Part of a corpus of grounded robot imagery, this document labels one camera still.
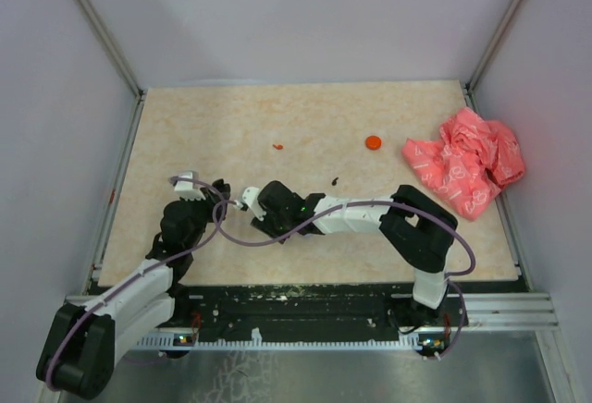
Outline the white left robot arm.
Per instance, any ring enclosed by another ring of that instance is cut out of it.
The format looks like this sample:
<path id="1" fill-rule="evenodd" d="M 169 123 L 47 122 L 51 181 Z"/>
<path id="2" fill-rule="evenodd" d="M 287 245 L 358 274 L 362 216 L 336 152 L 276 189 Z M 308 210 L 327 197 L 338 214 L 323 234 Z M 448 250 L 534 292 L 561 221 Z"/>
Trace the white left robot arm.
<path id="1" fill-rule="evenodd" d="M 163 210 L 160 230 L 139 266 L 115 286 L 82 305 L 56 312 L 36 367 L 37 379 L 53 391 L 93 399 L 106 388 L 119 361 L 148 332 L 192 315 L 180 283 L 193 252 L 207 242 L 207 226 L 224 215 L 218 204 L 230 196 L 223 179 L 211 185 L 192 172 L 174 177 L 178 199 Z"/>

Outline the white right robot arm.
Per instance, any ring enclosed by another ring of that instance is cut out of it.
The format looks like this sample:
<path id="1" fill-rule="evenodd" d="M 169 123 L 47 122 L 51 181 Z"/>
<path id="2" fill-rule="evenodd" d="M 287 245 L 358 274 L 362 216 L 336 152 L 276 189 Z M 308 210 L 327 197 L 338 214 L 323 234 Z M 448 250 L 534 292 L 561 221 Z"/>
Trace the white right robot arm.
<path id="1" fill-rule="evenodd" d="M 284 243 L 295 229 L 302 236 L 371 233 L 384 237 L 413 268 L 412 296 L 389 312 L 394 326 L 435 324 L 446 313 L 446 264 L 458 221 L 420 190 L 401 185 L 389 197 L 343 199 L 325 193 L 301 197 L 274 180 L 246 188 L 242 208 L 253 213 L 251 226 Z"/>

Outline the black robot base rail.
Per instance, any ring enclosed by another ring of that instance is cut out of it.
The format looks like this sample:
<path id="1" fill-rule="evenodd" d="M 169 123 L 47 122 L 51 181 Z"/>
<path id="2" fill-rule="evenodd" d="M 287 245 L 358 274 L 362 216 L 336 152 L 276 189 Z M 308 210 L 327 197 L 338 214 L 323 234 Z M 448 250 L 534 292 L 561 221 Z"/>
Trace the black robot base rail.
<path id="1" fill-rule="evenodd" d="M 456 291 L 434 310 L 408 284 L 193 287 L 183 310 L 146 331 L 137 350 L 179 358 L 191 350 L 444 351 L 468 324 Z"/>

